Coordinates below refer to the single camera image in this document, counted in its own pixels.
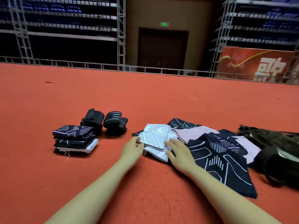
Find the floor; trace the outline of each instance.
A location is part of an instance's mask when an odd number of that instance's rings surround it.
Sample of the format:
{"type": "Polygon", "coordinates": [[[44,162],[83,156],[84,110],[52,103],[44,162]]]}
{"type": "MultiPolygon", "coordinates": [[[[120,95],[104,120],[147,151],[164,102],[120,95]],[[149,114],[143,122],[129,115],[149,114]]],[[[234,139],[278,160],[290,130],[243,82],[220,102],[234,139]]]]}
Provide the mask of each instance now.
{"type": "MultiPolygon", "coordinates": [[[[44,223],[119,158],[131,133],[180,118],[237,131],[239,124],[299,132],[299,86],[0,64],[0,223],[44,223]],[[128,132],[101,136],[86,158],[53,153],[52,131],[79,124],[90,108],[121,111],[128,132]]],[[[250,169],[250,199],[283,224],[299,223],[299,193],[250,169]]],[[[101,224],[222,223],[203,194],[173,168],[141,157],[101,224]]]]}

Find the banner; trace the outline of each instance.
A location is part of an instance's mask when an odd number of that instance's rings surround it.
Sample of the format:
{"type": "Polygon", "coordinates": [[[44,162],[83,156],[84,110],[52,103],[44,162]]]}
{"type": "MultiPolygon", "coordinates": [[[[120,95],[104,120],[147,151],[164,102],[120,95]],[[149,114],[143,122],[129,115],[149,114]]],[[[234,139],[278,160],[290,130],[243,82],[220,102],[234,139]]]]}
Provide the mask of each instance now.
{"type": "Polygon", "coordinates": [[[293,51],[226,47],[217,66],[218,78],[277,82],[289,67],[293,51]]]}

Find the brown wall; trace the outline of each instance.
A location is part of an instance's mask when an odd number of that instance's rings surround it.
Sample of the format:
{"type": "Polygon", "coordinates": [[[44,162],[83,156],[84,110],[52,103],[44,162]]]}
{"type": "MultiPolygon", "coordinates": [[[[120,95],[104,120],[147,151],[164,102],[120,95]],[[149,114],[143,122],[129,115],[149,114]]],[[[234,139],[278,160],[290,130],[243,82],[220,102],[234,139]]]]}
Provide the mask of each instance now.
{"type": "Polygon", "coordinates": [[[126,63],[137,65],[138,28],[188,30],[184,69],[197,70],[202,60],[211,23],[213,2],[208,0],[126,0],[126,63]]]}

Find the wooden door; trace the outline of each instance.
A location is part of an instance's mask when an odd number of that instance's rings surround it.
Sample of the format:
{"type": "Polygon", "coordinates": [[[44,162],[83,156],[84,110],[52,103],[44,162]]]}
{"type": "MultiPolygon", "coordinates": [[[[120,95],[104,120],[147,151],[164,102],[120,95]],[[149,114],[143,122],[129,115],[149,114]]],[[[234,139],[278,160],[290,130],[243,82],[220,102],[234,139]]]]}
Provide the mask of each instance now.
{"type": "MultiPolygon", "coordinates": [[[[138,66],[183,69],[188,34],[188,31],[139,28],[138,66]]],[[[161,70],[147,68],[146,72],[161,70]]],[[[163,70],[163,73],[177,74],[177,71],[163,70]]]]}

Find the exit sign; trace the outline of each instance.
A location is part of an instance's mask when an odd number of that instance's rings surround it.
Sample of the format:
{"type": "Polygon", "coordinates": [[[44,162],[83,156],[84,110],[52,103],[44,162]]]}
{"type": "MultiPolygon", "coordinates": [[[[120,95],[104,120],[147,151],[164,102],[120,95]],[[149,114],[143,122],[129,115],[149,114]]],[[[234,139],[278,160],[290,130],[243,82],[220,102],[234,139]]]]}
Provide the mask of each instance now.
{"type": "Polygon", "coordinates": [[[160,23],[160,26],[168,27],[168,26],[169,26],[169,23],[167,23],[167,22],[161,22],[161,23],[160,23]]]}

